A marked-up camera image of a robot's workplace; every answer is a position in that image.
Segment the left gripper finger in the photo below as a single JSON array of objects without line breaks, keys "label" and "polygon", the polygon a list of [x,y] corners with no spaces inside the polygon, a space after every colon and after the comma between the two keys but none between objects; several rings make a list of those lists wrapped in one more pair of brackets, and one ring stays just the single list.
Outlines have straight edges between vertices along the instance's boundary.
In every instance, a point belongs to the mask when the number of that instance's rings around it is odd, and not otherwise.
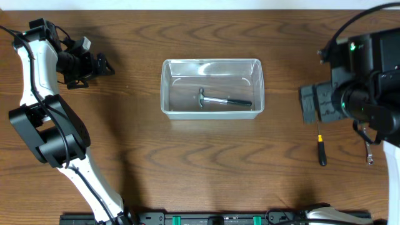
[{"label": "left gripper finger", "polygon": [[95,62],[96,75],[97,76],[111,76],[115,74],[114,68],[110,65],[106,59],[105,54],[98,53]]},{"label": "left gripper finger", "polygon": [[66,82],[66,86],[68,89],[81,89],[81,88],[88,88],[89,84],[85,79],[76,79],[76,80],[68,80]]}]

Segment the clear plastic container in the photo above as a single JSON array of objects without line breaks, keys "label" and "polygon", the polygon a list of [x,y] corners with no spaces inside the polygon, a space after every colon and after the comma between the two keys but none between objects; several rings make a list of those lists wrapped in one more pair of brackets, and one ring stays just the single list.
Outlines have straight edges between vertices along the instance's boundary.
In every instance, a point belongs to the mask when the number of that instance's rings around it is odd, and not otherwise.
[{"label": "clear plastic container", "polygon": [[[252,106],[198,103],[204,95],[251,101]],[[161,72],[161,111],[171,120],[254,119],[264,111],[264,76],[258,59],[167,59]]]}]

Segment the yellow black screwdriver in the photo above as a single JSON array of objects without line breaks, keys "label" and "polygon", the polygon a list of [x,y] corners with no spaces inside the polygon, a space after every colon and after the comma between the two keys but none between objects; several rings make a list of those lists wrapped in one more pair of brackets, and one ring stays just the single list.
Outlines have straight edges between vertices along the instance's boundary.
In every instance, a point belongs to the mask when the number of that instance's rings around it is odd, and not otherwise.
[{"label": "yellow black screwdriver", "polygon": [[319,121],[317,121],[317,151],[318,151],[319,164],[321,166],[326,166],[328,161],[327,161],[327,157],[326,157],[323,136],[321,134],[321,130],[320,130],[320,126],[319,126]]}]

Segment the small claw hammer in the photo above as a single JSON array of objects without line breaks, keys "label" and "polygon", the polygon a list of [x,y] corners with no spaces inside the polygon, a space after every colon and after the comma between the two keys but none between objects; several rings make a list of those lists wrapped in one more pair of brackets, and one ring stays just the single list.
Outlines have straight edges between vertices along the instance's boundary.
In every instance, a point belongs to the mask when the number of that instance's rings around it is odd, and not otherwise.
[{"label": "small claw hammer", "polygon": [[246,106],[246,107],[250,107],[253,105],[251,101],[246,101],[246,100],[222,99],[222,98],[218,98],[218,97],[205,96],[203,87],[199,88],[198,103],[201,108],[204,107],[204,103],[233,104],[233,105]]}]

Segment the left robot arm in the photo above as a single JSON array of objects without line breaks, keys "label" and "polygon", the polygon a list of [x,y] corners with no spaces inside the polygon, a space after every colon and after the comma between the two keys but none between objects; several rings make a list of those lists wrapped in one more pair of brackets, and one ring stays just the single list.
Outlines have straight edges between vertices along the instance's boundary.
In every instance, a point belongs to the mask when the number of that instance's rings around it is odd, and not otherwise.
[{"label": "left robot arm", "polygon": [[19,107],[9,112],[10,123],[34,157],[64,174],[92,210],[63,214],[60,224],[135,224],[92,159],[88,129],[59,93],[60,74],[68,89],[79,89],[115,70],[103,53],[90,53],[87,37],[60,39],[60,30],[41,18],[30,21],[27,31],[9,31],[23,70],[23,94]]}]

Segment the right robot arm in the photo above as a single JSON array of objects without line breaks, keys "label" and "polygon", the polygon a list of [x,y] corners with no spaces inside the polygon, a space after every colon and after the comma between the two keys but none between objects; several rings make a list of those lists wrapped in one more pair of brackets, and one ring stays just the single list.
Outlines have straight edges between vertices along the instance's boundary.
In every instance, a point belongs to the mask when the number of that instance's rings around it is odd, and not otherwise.
[{"label": "right robot arm", "polygon": [[338,39],[318,54],[328,81],[299,88],[305,123],[352,119],[353,130],[382,144],[389,174],[388,224],[399,224],[399,29]]}]

